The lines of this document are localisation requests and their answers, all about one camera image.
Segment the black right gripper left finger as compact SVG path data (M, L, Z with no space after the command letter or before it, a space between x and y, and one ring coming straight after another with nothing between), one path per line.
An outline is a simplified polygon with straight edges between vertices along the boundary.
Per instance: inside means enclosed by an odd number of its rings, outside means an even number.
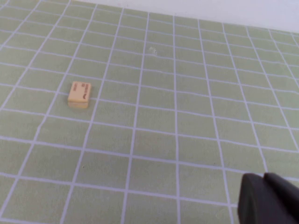
M242 176L237 213L241 224L284 223L279 199L265 180L256 174Z

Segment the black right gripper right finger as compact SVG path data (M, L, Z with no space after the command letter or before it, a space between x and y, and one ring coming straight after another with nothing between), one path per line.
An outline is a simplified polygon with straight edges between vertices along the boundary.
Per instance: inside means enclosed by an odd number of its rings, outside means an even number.
M265 173L263 178L289 214L299 223L299 188L275 173Z

